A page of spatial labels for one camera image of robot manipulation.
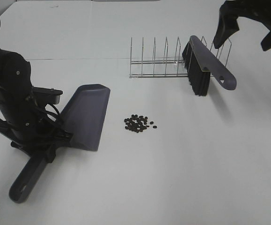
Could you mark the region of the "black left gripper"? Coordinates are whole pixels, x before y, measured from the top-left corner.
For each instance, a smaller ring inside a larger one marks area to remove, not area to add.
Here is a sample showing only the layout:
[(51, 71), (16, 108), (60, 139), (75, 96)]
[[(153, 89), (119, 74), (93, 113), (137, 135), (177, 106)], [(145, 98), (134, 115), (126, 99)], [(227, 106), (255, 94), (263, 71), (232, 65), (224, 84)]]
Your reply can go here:
[(56, 156), (56, 141), (70, 142), (73, 133), (56, 131), (56, 122), (49, 118), (55, 118), (56, 114), (45, 108), (55, 105), (38, 104), (32, 88), (15, 94), (0, 88), (0, 111), (4, 117), (0, 120), (0, 133), (11, 140), (11, 147), (29, 157), (43, 153), (46, 162), (52, 163)]

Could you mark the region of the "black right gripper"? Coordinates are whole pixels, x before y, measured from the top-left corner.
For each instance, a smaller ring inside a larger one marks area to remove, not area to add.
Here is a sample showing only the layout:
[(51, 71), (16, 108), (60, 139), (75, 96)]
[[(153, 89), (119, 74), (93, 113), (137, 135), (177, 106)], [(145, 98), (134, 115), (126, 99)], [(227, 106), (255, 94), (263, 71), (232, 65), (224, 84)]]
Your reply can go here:
[[(271, 0), (225, 1), (219, 9), (219, 22), (213, 44), (219, 49), (225, 41), (239, 30), (238, 17), (246, 17), (271, 26)], [(263, 51), (271, 49), (271, 30), (261, 42)]]

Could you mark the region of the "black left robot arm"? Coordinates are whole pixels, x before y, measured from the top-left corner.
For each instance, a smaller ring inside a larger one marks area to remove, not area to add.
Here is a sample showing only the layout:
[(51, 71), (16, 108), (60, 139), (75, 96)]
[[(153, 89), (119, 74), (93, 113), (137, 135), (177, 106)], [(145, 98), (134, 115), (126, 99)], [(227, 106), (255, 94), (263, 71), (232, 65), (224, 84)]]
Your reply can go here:
[(0, 134), (14, 148), (29, 156), (42, 153), (51, 163), (59, 147), (69, 145), (72, 134), (66, 132), (58, 111), (46, 110), (59, 103), (61, 90), (34, 87), (31, 65), (20, 54), (0, 49)]

